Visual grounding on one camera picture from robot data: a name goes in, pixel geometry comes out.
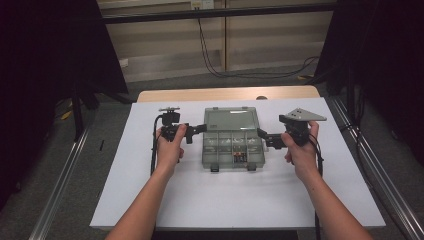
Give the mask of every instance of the power cord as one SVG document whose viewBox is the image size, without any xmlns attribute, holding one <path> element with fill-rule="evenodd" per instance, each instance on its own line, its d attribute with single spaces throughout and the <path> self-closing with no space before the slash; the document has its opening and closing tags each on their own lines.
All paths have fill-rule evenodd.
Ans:
<svg viewBox="0 0 424 240">
<path fill-rule="evenodd" d="M 316 142 L 315 143 L 314 141 L 309 139 L 309 142 L 312 144 L 312 146 L 315 149 L 315 152 L 317 153 L 318 172 L 319 172 L 319 175 L 321 175 L 322 177 L 323 171 L 324 171 L 324 166 L 322 162 L 324 161 L 324 159 L 322 158 L 322 155 L 321 155 L 321 146 L 319 145 L 318 139 L 314 135 L 309 134 L 309 136 L 311 136 Z M 319 223 L 319 217 L 316 212 L 315 212 L 315 239 L 321 240 L 321 226 Z"/>
<path fill-rule="evenodd" d="M 153 124 L 153 147 L 152 147 L 152 161 L 150 163 L 150 176 L 153 174 L 156 168 L 156 153 L 158 149 L 158 140 L 160 137 L 160 135 L 156 137 L 156 129 L 157 129 L 158 120 L 160 118 L 162 118 L 162 115 L 157 116 L 155 119 L 155 123 Z"/>
<path fill-rule="evenodd" d="M 276 79 L 276 78 L 285 78 L 290 77 L 293 75 L 296 75 L 303 71 L 305 68 L 307 68 L 309 65 L 311 65 L 315 60 L 319 59 L 319 56 L 313 56 L 305 59 L 303 62 L 303 65 L 300 69 L 291 71 L 291 72 L 285 72 L 285 73 L 240 73 L 240 74 L 223 74 L 215 70 L 213 67 L 208 53 L 208 48 L 206 46 L 205 36 L 203 34 L 202 24 L 200 22 L 200 19 L 197 19 L 197 22 L 199 24 L 199 32 L 200 32 L 200 43 L 202 46 L 202 55 L 203 60 L 205 62 L 205 66 L 208 69 L 208 71 L 218 78 L 226 78 L 226 77 L 238 77 L 238 78 L 251 78 L 251 79 Z M 252 75 L 272 75 L 272 76 L 252 76 Z"/>
</svg>

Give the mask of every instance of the person's left hand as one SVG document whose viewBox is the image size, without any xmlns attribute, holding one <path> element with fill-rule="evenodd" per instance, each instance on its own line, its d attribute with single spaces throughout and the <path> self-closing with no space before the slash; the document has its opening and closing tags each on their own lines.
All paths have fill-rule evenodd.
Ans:
<svg viewBox="0 0 424 240">
<path fill-rule="evenodd" d="M 184 150 L 180 147 L 181 141 L 184 138 L 187 126 L 180 124 L 175 133 L 174 140 L 168 142 L 164 137 L 160 136 L 161 130 L 156 130 L 156 138 L 158 138 L 157 159 L 158 163 L 156 170 L 165 171 L 168 177 L 174 173 L 175 165 L 184 155 Z"/>
</svg>

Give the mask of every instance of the hand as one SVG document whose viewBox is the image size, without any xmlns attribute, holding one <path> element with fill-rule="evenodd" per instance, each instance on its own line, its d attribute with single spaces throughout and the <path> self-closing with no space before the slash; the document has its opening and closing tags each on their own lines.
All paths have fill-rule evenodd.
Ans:
<svg viewBox="0 0 424 240">
<path fill-rule="evenodd" d="M 310 134 L 315 138 L 318 138 L 318 123 L 310 121 L 309 126 L 311 126 Z M 296 176 L 302 182 L 305 182 L 308 177 L 314 176 L 315 173 L 318 173 L 316 152 L 311 143 L 308 142 L 303 147 L 300 147 L 294 142 L 293 138 L 288 133 L 282 133 L 281 139 L 288 148 L 287 154 L 284 158 L 287 162 L 294 164 Z M 314 142 L 316 141 L 313 137 L 310 137 L 310 139 Z"/>
<path fill-rule="evenodd" d="M 184 155 L 184 150 L 180 148 L 180 145 L 186 130 L 187 126 L 185 124 L 179 125 L 172 142 L 168 142 L 168 140 L 160 136 L 160 129 L 156 130 L 156 138 L 159 138 L 157 143 L 158 163 L 155 172 L 164 171 L 169 178 L 174 174 L 175 165 Z"/>
</svg>

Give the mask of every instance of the electrical outlet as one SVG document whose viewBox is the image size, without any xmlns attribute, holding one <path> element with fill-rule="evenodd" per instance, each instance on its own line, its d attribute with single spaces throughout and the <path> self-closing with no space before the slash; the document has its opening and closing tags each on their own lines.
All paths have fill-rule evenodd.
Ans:
<svg viewBox="0 0 424 240">
<path fill-rule="evenodd" d="M 213 0 L 202 0 L 202 9 L 214 9 L 214 1 Z"/>
<path fill-rule="evenodd" d="M 202 9 L 201 0 L 191 0 L 191 10 L 200 10 Z"/>
</svg>

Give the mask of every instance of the forearm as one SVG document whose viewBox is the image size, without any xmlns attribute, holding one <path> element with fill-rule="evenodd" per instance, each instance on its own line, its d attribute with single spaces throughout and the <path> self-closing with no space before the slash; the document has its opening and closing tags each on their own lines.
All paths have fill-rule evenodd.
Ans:
<svg viewBox="0 0 424 240">
<path fill-rule="evenodd" d="M 318 173 L 304 184 L 328 239 L 372 239 Z"/>
<path fill-rule="evenodd" d="M 107 239 L 150 239 L 168 180 L 168 174 L 157 169 Z"/>
</svg>

